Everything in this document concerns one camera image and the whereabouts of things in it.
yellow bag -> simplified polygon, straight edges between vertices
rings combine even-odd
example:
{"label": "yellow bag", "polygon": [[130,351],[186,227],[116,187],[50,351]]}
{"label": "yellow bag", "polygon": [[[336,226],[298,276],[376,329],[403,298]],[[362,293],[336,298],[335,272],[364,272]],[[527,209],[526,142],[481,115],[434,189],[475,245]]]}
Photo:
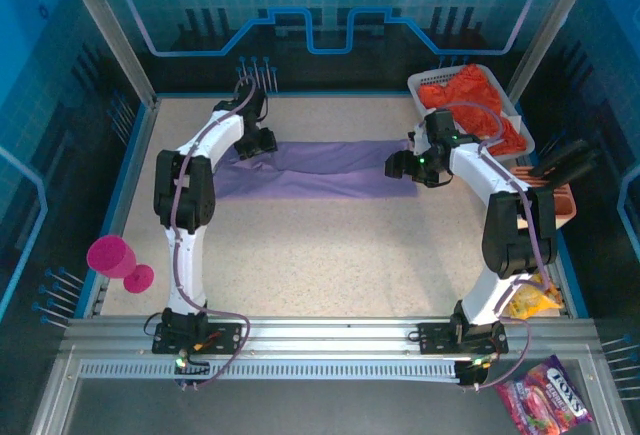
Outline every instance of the yellow bag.
{"label": "yellow bag", "polygon": [[[542,283],[542,277],[539,273],[531,277],[531,280]],[[551,287],[545,293],[530,285],[522,285],[518,288],[505,311],[509,317],[526,320],[542,310],[563,307],[562,295],[552,282]]]}

candy bag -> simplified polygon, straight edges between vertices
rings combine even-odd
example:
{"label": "candy bag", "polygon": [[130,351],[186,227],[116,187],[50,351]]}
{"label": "candy bag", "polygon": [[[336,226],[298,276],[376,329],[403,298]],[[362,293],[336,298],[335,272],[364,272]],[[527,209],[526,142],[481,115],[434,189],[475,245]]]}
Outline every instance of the candy bag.
{"label": "candy bag", "polygon": [[522,435],[560,435],[593,421],[555,355],[496,390]]}
{"label": "candy bag", "polygon": [[[536,273],[531,281],[542,283],[542,277]],[[563,307],[562,295],[553,283],[545,293],[531,285],[522,285],[507,305],[506,312],[511,318],[526,320],[543,310]]]}

orange cloth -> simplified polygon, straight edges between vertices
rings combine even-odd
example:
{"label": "orange cloth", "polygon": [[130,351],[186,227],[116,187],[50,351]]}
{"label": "orange cloth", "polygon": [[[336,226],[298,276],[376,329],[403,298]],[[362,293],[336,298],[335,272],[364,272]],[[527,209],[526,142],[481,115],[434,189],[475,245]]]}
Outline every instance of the orange cloth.
{"label": "orange cloth", "polygon": [[[500,94],[487,80],[484,72],[476,65],[467,65],[460,70],[445,87],[441,85],[421,85],[418,90],[420,101],[426,108],[440,107],[451,102],[475,102],[493,110],[498,115],[502,110]],[[495,135],[498,122],[487,112],[476,107],[451,107],[454,120],[467,132],[479,138]],[[502,118],[504,124],[503,141],[489,147],[493,156],[524,151],[527,141],[516,132],[513,125]]]}

white plastic tray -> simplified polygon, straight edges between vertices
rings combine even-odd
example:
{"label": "white plastic tray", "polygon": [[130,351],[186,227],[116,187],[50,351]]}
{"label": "white plastic tray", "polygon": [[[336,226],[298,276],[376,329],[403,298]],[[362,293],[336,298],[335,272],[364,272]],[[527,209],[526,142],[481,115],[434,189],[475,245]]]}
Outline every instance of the white plastic tray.
{"label": "white plastic tray", "polygon": [[[418,113],[420,114],[420,121],[422,121],[424,117],[429,113],[428,109],[425,108],[425,106],[420,101],[420,97],[418,97],[418,89],[420,88],[420,85],[433,85],[436,83],[444,85],[449,80],[451,80],[456,73],[462,70],[463,67],[465,67],[465,65],[438,68],[436,70],[428,70],[426,72],[416,73],[415,75],[411,75],[409,77],[409,80],[407,80],[407,85],[409,86],[409,91],[411,92],[413,101],[415,102]],[[531,138],[529,130],[527,130],[527,127],[524,123],[521,123],[520,115],[511,103],[511,100],[509,100],[509,97],[507,97],[507,94],[504,93],[504,90],[498,83],[498,80],[496,80],[496,77],[493,75],[493,73],[491,73],[491,70],[489,70],[484,65],[477,65],[477,67],[485,73],[487,79],[489,80],[489,83],[491,83],[491,85],[493,85],[498,90],[498,93],[500,93],[500,99],[502,100],[502,116],[505,116],[507,120],[509,120],[509,122],[516,128],[516,130],[519,127],[520,135],[522,135],[527,141],[527,148],[524,151],[509,153],[507,155],[499,155],[495,157],[496,160],[498,160],[499,162],[504,162],[506,160],[513,160],[524,155],[529,155],[536,147],[533,138]]]}

purple cloth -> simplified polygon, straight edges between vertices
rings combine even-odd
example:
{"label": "purple cloth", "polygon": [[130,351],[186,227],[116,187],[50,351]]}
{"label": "purple cloth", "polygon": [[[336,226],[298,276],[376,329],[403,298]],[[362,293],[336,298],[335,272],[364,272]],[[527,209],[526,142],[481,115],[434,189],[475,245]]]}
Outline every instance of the purple cloth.
{"label": "purple cloth", "polygon": [[213,177],[219,199],[415,197],[410,178],[384,176],[389,155],[407,142],[282,142],[278,151],[239,161],[231,149]]}

